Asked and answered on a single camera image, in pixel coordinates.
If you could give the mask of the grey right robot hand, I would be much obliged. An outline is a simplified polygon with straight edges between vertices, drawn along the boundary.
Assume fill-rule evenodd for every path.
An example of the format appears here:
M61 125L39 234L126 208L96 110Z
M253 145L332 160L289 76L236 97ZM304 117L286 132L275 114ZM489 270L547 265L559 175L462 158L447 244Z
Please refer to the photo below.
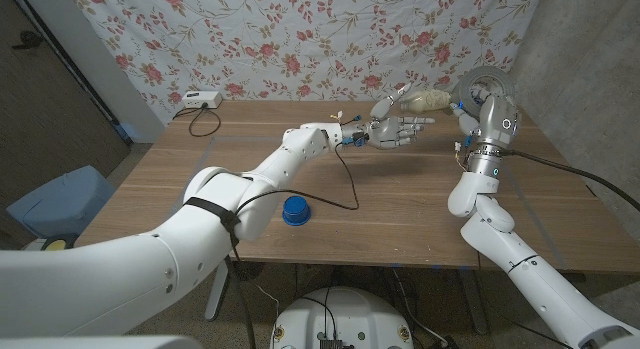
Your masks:
M459 128L465 135L477 137L481 143L507 149L516 135L519 118L513 98L486 89L473 89L471 94L472 103L476 99L483 101L477 117L470 113L470 102L450 105L458 118Z

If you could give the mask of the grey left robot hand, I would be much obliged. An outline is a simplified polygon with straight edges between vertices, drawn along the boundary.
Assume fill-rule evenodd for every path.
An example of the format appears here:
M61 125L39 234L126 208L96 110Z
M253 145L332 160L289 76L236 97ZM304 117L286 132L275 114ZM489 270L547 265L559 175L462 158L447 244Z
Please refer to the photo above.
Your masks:
M418 134L435 120L425 117L390 116L391 107L412 87L408 83L378 101L370 111L371 120L366 124L368 144L378 149L394 149L412 144Z

